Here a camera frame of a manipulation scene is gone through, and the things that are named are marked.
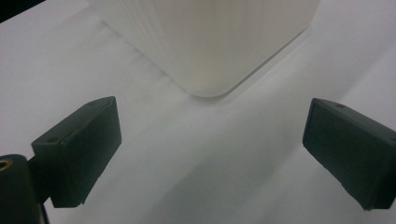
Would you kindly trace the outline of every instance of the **white box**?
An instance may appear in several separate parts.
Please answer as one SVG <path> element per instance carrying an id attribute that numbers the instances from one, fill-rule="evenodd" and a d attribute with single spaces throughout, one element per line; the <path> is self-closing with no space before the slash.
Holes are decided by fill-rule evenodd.
<path id="1" fill-rule="evenodd" d="M 229 91 L 299 34 L 319 0 L 89 0 L 188 92 Z"/>

